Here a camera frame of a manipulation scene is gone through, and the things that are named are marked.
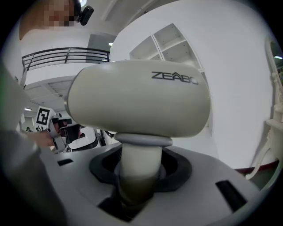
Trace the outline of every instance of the ceiling light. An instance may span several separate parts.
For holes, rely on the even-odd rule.
[[[83,7],[87,3],[87,0],[80,0],[80,6]]]

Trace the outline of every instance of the metal railing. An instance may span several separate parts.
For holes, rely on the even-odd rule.
[[[109,62],[109,51],[91,48],[71,47],[48,49],[23,56],[25,68],[32,69],[66,63]]]

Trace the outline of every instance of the logo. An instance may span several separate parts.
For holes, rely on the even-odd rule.
[[[40,108],[36,119],[36,123],[47,126],[49,112],[50,110]]]
[[[186,75],[180,75],[177,72],[174,72],[173,74],[171,73],[166,73],[166,72],[152,72],[155,75],[152,76],[153,79],[165,79],[165,80],[171,80],[171,81],[175,81],[175,80],[179,80],[183,83],[192,83],[195,85],[198,85],[198,81],[195,80],[194,77],[189,77]]]

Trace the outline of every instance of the red trim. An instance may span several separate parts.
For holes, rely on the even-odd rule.
[[[278,163],[279,163],[279,160],[277,160],[275,162],[271,162],[269,164],[262,165],[262,166],[260,166],[258,171],[267,170],[267,169],[270,169],[270,168],[276,168]],[[254,167],[243,168],[243,169],[235,169],[235,170],[238,173],[247,174],[247,173],[251,173],[253,171],[253,169],[254,169]]]

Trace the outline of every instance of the black slot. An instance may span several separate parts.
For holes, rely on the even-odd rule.
[[[229,181],[217,182],[216,186],[233,212],[237,211],[247,203],[244,197],[235,189],[235,187]]]
[[[63,166],[63,165],[67,165],[67,164],[69,164],[69,163],[71,163],[71,162],[74,162],[74,161],[71,160],[71,159],[69,159],[69,158],[67,158],[67,159],[58,161],[58,165],[59,165],[59,166]]]

